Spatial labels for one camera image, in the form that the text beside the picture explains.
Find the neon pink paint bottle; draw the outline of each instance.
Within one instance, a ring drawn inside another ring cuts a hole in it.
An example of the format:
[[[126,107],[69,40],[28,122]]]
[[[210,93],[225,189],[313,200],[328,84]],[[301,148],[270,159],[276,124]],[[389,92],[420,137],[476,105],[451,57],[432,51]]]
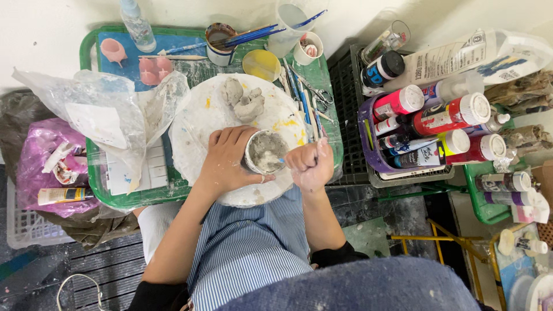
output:
[[[424,94],[416,85],[388,94],[374,102],[373,121],[382,122],[394,115],[407,115],[420,110],[424,105]]]
[[[471,137],[471,147],[467,152],[446,157],[448,165],[494,161],[505,157],[507,146],[498,134]]]
[[[486,97],[482,93],[472,93],[417,112],[412,127],[414,134],[424,137],[486,123],[490,114]]]

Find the hand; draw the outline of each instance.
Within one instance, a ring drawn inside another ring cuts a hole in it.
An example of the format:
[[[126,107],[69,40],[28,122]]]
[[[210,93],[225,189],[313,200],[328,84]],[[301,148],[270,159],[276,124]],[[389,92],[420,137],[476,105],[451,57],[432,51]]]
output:
[[[334,156],[327,138],[293,149],[284,156],[284,163],[302,192],[324,190],[334,174]]]
[[[251,184],[266,183],[274,175],[249,174],[241,165],[249,138],[259,129],[248,125],[227,127],[209,136],[207,157],[196,184],[212,189],[217,197]]]

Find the paint bottle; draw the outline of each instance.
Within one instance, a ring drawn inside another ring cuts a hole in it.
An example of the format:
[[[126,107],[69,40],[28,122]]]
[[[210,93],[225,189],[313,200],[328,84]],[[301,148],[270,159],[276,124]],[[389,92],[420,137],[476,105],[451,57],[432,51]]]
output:
[[[397,155],[392,165],[397,168],[413,168],[446,164],[446,154],[442,142],[437,141],[418,150]]]
[[[486,123],[489,117],[488,100],[473,93],[415,113],[411,127],[415,136],[424,137]]]
[[[409,141],[409,135],[407,134],[392,134],[378,140],[378,148],[385,150],[401,146]]]
[[[526,192],[484,192],[484,198],[490,204],[534,206],[536,193],[534,188],[530,188]]]
[[[394,115],[407,115],[420,110],[423,105],[422,91],[416,85],[408,85],[374,102],[373,121],[378,123]]]
[[[38,191],[38,205],[84,201],[94,198],[92,189],[42,188]]]
[[[533,251],[539,254],[546,254],[549,250],[547,243],[540,240],[525,239],[520,237],[515,241],[515,246],[523,250]]]
[[[439,140],[439,138],[437,136],[425,137],[425,138],[421,138],[421,139],[414,139],[412,141],[409,141],[409,142],[403,144],[402,146],[387,149],[387,150],[384,150],[383,152],[384,152],[384,155],[386,157],[394,157],[394,156],[398,156],[400,154],[404,154],[404,153],[407,153],[407,152],[411,152],[411,151],[420,149],[424,146],[428,146],[432,143],[437,142],[438,140]]]
[[[396,51],[388,51],[361,71],[361,81],[363,86],[376,89],[398,77],[404,70],[403,57]]]
[[[424,109],[472,93],[484,93],[484,79],[475,70],[435,82],[422,89],[424,94]]]
[[[407,121],[408,118],[405,115],[391,117],[374,125],[374,131],[376,132],[377,136],[380,136],[382,134],[386,134],[390,131],[395,130],[402,124],[406,124]]]
[[[505,174],[485,174],[474,179],[482,192],[526,192],[532,188],[530,175],[525,171]]]
[[[444,145],[446,156],[467,152],[471,147],[471,140],[462,129],[454,129],[437,135]]]
[[[470,141],[471,146],[467,152],[447,157],[448,165],[495,161],[505,157],[507,152],[505,141],[498,134],[471,137]]]
[[[467,132],[470,137],[497,134],[501,131],[503,125],[510,119],[511,116],[508,114],[504,115],[492,112],[488,122],[480,125],[473,125],[471,127],[465,127],[463,131]]]
[[[119,3],[121,4],[121,19],[123,19],[134,45],[144,53],[153,52],[156,47],[154,33],[136,1],[119,0]]]

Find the white plastic bag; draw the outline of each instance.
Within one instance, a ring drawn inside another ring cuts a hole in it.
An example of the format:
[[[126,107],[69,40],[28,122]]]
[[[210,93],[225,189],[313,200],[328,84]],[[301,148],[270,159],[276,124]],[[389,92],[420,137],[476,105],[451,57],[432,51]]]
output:
[[[131,170],[129,193],[139,185],[148,143],[163,134],[190,96],[186,76],[178,71],[140,93],[128,78],[90,70],[77,72],[73,80],[17,69],[12,76],[72,128],[122,160]]]
[[[552,58],[553,49],[541,37],[479,29],[448,44],[405,56],[405,72],[384,84],[384,89],[428,85],[471,69],[482,75],[485,85],[500,84],[536,72]]]

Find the blue striped apron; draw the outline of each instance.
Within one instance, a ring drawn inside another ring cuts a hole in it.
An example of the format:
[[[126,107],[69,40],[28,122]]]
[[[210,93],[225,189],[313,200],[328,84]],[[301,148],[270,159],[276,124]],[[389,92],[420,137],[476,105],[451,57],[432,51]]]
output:
[[[313,271],[294,187],[269,203],[239,209],[215,203],[200,233],[187,283],[196,311]]]

